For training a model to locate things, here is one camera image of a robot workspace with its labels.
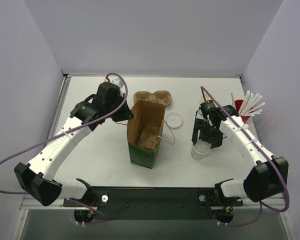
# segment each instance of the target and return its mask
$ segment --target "red cup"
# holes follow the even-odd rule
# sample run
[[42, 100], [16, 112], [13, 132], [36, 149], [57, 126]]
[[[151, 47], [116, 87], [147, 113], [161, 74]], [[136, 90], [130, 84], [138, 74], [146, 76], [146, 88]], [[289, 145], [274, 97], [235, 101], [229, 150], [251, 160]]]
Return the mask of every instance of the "red cup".
[[[235, 109], [236, 109], [237, 112], [239, 111], [239, 109], [240, 109], [240, 107], [241, 107], [241, 105], [242, 105], [243, 102], [244, 102], [244, 101], [243, 101], [242, 99], [239, 99], [239, 100], [235, 100], [235, 101], [234, 101]], [[240, 115], [240, 117], [242, 118], [242, 122], [245, 124], [251, 116], [241, 116], [241, 115]]]

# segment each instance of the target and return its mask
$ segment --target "cardboard insert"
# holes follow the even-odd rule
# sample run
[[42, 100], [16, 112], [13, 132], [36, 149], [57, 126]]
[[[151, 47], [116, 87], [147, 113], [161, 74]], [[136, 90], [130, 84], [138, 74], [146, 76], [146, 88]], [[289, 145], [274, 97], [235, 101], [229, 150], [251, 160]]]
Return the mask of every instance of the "cardboard insert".
[[171, 93], [168, 91], [155, 91], [150, 93], [148, 91], [137, 91], [133, 95], [133, 102], [136, 104], [137, 101], [143, 100], [152, 103], [159, 103], [164, 105], [164, 107], [170, 106], [172, 102]]
[[158, 142], [160, 134], [160, 127], [158, 126], [145, 126], [141, 129], [141, 133], [137, 142], [137, 146], [154, 151]]

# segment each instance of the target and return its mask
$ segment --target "cable tie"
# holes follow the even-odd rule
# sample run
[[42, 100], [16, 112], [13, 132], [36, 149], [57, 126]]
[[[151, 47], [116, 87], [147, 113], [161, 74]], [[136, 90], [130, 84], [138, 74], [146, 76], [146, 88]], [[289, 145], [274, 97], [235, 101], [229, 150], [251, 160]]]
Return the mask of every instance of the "cable tie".
[[246, 146], [252, 142], [256, 142], [257, 139], [254, 137], [252, 140], [248, 141], [245, 145], [244, 145], [244, 148], [246, 148]]
[[71, 139], [71, 135], [69, 133], [66, 133], [66, 131], [60, 130], [65, 136]]
[[237, 133], [237, 132], [241, 131], [241, 129], [247, 130], [248, 128], [249, 128], [249, 125], [248, 124], [244, 124], [243, 126], [240, 126], [236, 130], [234, 130], [233, 133]]

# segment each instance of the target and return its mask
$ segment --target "screw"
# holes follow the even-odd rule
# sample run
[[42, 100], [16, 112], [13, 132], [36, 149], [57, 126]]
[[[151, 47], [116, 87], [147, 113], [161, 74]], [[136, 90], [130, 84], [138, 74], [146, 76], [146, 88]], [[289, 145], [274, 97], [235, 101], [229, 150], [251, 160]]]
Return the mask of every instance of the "screw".
[[206, 196], [205, 195], [200, 195], [199, 196], [199, 201], [200, 202], [205, 202], [206, 201]]

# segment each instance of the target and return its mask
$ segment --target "white wall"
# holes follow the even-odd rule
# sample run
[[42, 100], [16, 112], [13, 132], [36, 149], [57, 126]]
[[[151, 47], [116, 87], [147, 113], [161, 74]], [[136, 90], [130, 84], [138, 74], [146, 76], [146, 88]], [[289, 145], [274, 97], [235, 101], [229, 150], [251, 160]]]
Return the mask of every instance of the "white wall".
[[[0, 160], [46, 139], [62, 79], [24, 1], [0, 0]], [[0, 167], [1, 189], [21, 191], [14, 166], [37, 151]], [[0, 193], [0, 240], [10, 239], [21, 199]]]
[[25, 0], [64, 73], [242, 74], [283, 0]]
[[283, 2], [244, 71], [243, 86], [266, 102], [255, 117], [261, 141], [289, 162], [289, 212], [300, 239], [300, 0]]

